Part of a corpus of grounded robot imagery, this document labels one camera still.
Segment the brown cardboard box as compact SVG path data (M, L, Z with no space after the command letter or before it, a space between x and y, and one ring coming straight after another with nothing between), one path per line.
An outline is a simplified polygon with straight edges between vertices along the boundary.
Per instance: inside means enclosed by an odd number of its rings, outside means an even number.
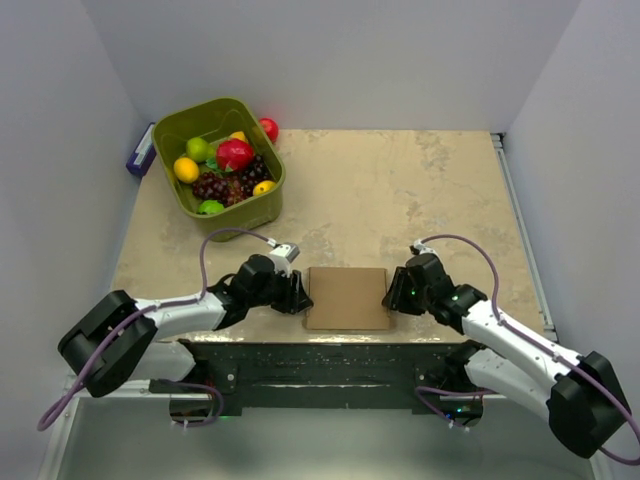
M308 293L314 302L305 328L318 332L388 331L392 320L382 305L384 268L310 267Z

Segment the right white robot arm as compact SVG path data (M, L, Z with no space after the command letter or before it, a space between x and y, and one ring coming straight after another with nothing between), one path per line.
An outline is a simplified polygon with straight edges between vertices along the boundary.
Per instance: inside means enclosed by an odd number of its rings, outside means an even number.
M425 251L396 268L383 305L430 314L468 340L445 369L459 393L474 386L525 407L547 423L570 452L590 458L633 416L611 363L557 345L505 312L469 284L455 284Z

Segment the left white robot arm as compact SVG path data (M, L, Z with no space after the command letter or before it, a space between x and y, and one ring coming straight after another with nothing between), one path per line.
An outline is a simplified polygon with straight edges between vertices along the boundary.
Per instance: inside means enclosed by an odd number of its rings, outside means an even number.
M287 257L254 254L235 273L204 292L165 300L108 293L60 340L58 352L95 398L134 378L150 378L151 347L168 337L218 331L244 320L250 309L268 306L289 315L310 309L302 273Z

